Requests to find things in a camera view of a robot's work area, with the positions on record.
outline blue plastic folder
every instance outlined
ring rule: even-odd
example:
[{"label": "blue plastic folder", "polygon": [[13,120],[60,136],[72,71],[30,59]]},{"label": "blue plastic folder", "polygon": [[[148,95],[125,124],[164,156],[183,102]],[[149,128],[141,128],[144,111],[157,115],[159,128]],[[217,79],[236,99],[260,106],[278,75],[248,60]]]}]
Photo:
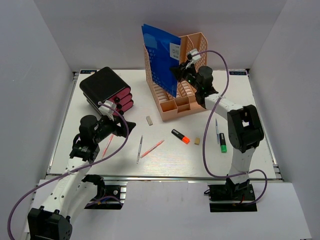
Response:
[{"label": "blue plastic folder", "polygon": [[176,97],[178,82],[170,68],[179,65],[180,37],[146,24],[142,26],[142,34],[149,54],[152,80]]}]

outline green highlighter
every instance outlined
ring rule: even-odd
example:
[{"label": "green highlighter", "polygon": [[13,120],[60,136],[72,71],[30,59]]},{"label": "green highlighter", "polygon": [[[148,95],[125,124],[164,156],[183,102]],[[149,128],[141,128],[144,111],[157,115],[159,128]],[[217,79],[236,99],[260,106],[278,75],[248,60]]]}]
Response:
[{"label": "green highlighter", "polygon": [[227,152],[227,145],[226,145],[225,135],[223,133],[219,133],[219,139],[220,139],[221,152],[226,153]]}]

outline wall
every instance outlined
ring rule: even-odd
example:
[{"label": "wall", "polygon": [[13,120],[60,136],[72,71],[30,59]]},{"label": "wall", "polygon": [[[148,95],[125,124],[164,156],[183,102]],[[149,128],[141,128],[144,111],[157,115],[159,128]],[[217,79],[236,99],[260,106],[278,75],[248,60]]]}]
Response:
[{"label": "wall", "polygon": [[319,9],[318,0],[287,1],[251,69],[280,171],[294,185],[314,240],[320,240]]},{"label": "wall", "polygon": [[[144,68],[141,25],[203,32],[231,69],[251,67],[286,0],[34,0],[73,71]],[[224,69],[219,57],[208,64]]]},{"label": "wall", "polygon": [[[0,239],[15,202],[44,178],[72,72],[32,0],[0,1]],[[20,239],[28,197],[12,221]]]}]

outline blue pen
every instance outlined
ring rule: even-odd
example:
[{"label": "blue pen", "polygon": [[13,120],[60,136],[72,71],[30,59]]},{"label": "blue pen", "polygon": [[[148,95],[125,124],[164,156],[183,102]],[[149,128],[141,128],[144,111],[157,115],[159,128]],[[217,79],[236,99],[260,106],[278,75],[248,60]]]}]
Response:
[{"label": "blue pen", "polygon": [[220,138],[219,138],[219,129],[218,129],[218,120],[215,119],[215,132],[216,132],[216,142],[220,144]]}]

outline white label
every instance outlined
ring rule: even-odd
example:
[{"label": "white label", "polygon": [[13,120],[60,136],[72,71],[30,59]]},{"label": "white label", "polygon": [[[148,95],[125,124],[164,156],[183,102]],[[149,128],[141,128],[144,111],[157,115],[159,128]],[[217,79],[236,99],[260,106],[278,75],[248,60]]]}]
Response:
[{"label": "white label", "polygon": [[180,60],[180,45],[170,42],[170,57],[176,60]]}]

